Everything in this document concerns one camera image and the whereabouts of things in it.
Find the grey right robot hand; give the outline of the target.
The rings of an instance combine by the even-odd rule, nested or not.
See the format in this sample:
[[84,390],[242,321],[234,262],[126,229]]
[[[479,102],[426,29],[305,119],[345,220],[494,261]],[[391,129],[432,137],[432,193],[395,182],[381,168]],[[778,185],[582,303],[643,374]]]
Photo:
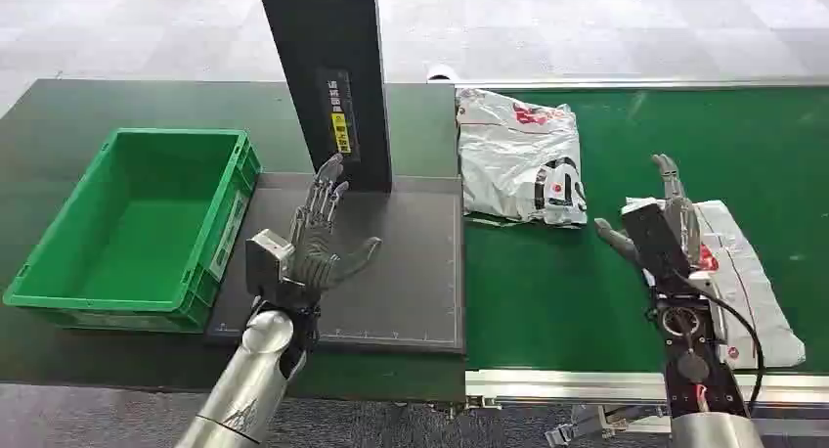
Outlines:
[[687,197],[675,161],[655,154],[664,187],[664,205],[648,201],[624,208],[626,229],[617,231],[604,218],[593,220],[598,237],[635,268],[654,279],[665,295],[689,294],[689,276],[699,267],[700,227],[693,202]]

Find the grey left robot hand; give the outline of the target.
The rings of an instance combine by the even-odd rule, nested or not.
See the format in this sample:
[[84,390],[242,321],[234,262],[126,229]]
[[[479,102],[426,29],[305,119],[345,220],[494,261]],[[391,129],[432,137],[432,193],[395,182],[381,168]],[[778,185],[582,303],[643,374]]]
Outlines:
[[377,255],[382,239],[369,237],[345,252],[334,240],[335,216],[347,181],[340,181],[343,155],[336,153],[316,171],[306,200],[297,207],[290,242],[295,253],[287,272],[287,302],[309,307],[321,296],[365,269]]

